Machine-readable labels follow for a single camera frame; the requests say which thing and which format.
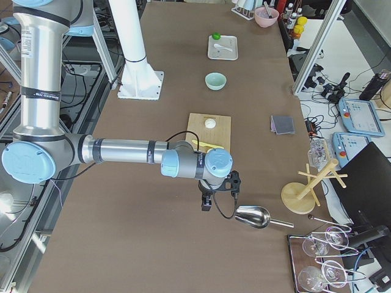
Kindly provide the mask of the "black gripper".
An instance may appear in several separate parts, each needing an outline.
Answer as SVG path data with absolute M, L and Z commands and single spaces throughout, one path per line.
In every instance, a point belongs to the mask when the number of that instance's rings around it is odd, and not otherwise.
M 231 171 L 221 184 L 217 186 L 208 186 L 204 181 L 199 181 L 198 188 L 202 194 L 211 194 L 212 192 L 230 192 L 233 198 L 238 198 L 240 192 L 241 179 L 239 172 Z M 212 196 L 203 195 L 201 202 L 201 210 L 208 212 L 212 207 Z

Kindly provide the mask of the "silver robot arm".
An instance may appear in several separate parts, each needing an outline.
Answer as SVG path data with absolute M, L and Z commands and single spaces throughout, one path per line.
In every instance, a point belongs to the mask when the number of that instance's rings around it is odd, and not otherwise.
M 204 211 L 216 205 L 217 191 L 238 198 L 239 174 L 222 148 L 203 153 L 185 141 L 96 139 L 60 129 L 62 39 L 94 33 L 92 1 L 15 1 L 13 14 L 21 24 L 21 122 L 1 156 L 12 178 L 38 184 L 76 164 L 148 163 L 164 176 L 198 180 Z

